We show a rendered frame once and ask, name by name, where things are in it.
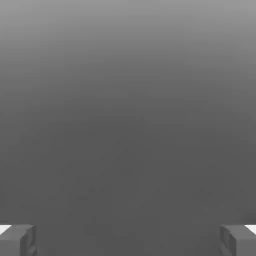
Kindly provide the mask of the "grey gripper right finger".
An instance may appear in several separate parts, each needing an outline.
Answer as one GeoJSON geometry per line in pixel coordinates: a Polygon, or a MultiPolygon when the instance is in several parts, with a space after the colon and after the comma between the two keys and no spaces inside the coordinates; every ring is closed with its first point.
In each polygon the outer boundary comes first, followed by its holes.
{"type": "Polygon", "coordinates": [[[256,256],[256,224],[221,225],[220,256],[256,256]]]}

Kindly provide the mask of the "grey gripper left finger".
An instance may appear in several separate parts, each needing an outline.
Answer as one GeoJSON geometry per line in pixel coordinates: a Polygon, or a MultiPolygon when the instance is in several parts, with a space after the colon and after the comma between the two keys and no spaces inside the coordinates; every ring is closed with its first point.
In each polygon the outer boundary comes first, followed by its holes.
{"type": "Polygon", "coordinates": [[[38,256],[37,227],[0,224],[0,256],[38,256]]]}

